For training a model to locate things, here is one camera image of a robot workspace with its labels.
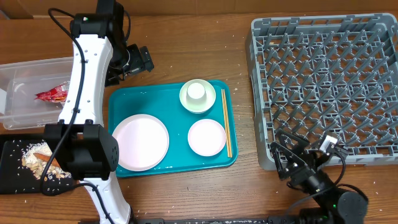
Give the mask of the orange carrot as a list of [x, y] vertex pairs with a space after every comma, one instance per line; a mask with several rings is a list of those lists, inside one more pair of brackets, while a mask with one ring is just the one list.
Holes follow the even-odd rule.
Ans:
[[[38, 163], [41, 163], [41, 164], [46, 164], [50, 160], [50, 156], [46, 156], [46, 155], [38, 153], [38, 152], [35, 152], [34, 156], [37, 158]], [[56, 159], [53, 159], [50, 166], [60, 168], [60, 165], [58, 164]]]

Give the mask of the large white plate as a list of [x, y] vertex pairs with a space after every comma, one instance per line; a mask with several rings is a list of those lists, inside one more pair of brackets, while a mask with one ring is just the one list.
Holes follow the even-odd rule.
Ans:
[[121, 121], [113, 131], [119, 146], [119, 165], [142, 172], [155, 167], [169, 149], [169, 133], [158, 118], [136, 114]]

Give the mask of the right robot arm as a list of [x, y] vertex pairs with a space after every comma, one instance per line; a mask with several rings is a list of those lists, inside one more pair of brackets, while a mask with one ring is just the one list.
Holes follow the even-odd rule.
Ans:
[[[348, 151], [338, 138], [326, 134], [316, 151], [307, 152], [310, 142], [296, 134], [279, 130], [271, 143], [271, 153], [280, 180], [307, 196], [293, 203], [283, 215], [269, 216], [267, 223], [363, 223], [369, 199], [359, 188], [342, 184]], [[333, 181], [322, 170], [332, 157], [342, 162], [339, 177]]]

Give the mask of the red snack wrapper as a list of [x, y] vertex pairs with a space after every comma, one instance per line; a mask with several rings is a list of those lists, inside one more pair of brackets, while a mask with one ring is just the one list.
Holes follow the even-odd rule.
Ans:
[[35, 99], [51, 103], [65, 102], [68, 95], [69, 85], [70, 85], [69, 81], [63, 82], [57, 85], [56, 87], [52, 88], [51, 90], [36, 94]]

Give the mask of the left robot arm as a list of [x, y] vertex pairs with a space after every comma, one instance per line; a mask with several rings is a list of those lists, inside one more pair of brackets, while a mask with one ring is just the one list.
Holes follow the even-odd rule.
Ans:
[[65, 29], [74, 53], [67, 99], [58, 121], [44, 129], [50, 162], [88, 191], [100, 223], [136, 222], [116, 177], [118, 143], [103, 123], [104, 89], [154, 68], [147, 47], [127, 44], [128, 19], [116, 0], [98, 1], [94, 13], [72, 16]]

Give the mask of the rice and peanut scraps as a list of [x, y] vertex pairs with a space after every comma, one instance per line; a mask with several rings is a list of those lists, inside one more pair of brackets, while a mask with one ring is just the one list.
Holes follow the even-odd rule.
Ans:
[[[34, 156], [34, 153], [38, 152], [41, 154], [44, 154], [46, 156], [52, 155], [52, 152], [45, 142], [40, 142], [40, 143], [30, 143], [27, 145], [25, 149], [22, 150], [22, 165], [21, 167], [23, 168], [28, 168], [34, 175], [34, 177], [37, 180], [40, 180], [43, 171], [45, 169], [45, 166], [47, 164], [41, 164], [38, 163], [37, 158]], [[46, 173], [46, 176], [44, 177], [44, 181], [47, 180], [52, 180], [52, 179], [66, 179], [70, 178], [71, 174], [69, 172], [63, 171], [61, 168], [58, 167], [51, 167], [49, 166], [49, 169]]]

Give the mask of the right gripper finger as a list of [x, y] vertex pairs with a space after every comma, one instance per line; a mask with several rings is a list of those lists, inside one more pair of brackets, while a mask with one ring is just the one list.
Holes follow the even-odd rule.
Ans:
[[288, 144], [294, 144], [290, 150], [292, 152], [303, 152], [304, 149], [310, 145], [310, 142], [299, 135], [279, 129], [276, 133], [279, 144], [288, 149]]
[[280, 143], [278, 142], [271, 143], [271, 153], [273, 155], [278, 174], [286, 174], [286, 169], [282, 167], [282, 162], [280, 160], [280, 155], [279, 155], [279, 151], [285, 152], [285, 150], [287, 150], [287, 148], [281, 145]]

